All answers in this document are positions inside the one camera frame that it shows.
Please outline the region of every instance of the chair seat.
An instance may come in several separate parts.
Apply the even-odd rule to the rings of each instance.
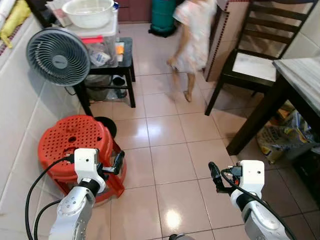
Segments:
[[[232,71],[275,82],[277,71],[272,62],[270,59],[237,52]]]

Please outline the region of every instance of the table leg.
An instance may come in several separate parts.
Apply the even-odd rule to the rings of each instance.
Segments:
[[[134,66],[134,59],[131,58],[131,66],[130,66],[130,73],[131,73],[131,78],[132,78],[132,82],[136,81],[136,75],[135,75],[135,66]]]
[[[290,94],[290,84],[280,77],[254,109],[241,129],[236,133],[226,150],[229,155],[237,155],[258,133],[276,111],[285,103]]]
[[[81,106],[83,107],[83,110],[86,115],[88,116],[93,116],[91,110],[90,110],[90,102],[89,102],[89,97],[87,95],[86,87],[84,82],[80,82],[77,85],[73,86],[73,89],[81,103]]]
[[[129,92],[129,98],[130,98],[130,105],[131,108],[135,108],[136,107],[136,102],[135,102],[135,95],[134,95],[134,89],[132,86],[132,78],[131,78],[131,71],[130,69],[128,69],[125,72],[125,79],[126,79],[126,84],[128,86],[128,92]]]

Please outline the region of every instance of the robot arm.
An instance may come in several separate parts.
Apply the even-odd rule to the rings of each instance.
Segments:
[[[213,162],[209,163],[209,168],[217,192],[228,193],[232,205],[240,208],[242,219],[245,222],[245,232],[250,239],[290,240],[286,234],[285,227],[274,214],[260,202],[250,195],[244,194],[234,186],[225,187],[220,170]],[[230,167],[222,172],[231,173],[234,184],[261,199],[261,190],[265,184],[265,165],[263,162],[242,160],[238,162],[237,166]]]
[[[108,176],[118,174],[125,153],[121,151],[112,167],[103,167],[98,161],[99,152],[93,148],[78,148],[74,151],[74,170],[78,176],[75,186],[57,207],[57,218],[49,240],[84,240],[86,228],[92,215],[97,193],[103,192]]]

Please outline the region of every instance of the girl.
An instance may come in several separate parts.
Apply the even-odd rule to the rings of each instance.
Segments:
[[[178,71],[188,75],[188,89],[184,92],[188,102],[192,100],[196,72],[206,66],[209,52],[209,37],[216,0],[185,0],[173,17],[181,23],[182,35],[176,53],[167,60],[172,67],[173,79]]]

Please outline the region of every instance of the wooden chair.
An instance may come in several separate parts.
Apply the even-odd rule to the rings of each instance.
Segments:
[[[240,36],[223,66],[205,115],[209,116],[225,83],[255,93],[266,93],[272,87],[276,81],[272,61],[282,58],[317,1],[250,1]],[[301,11],[288,10],[288,6]]]

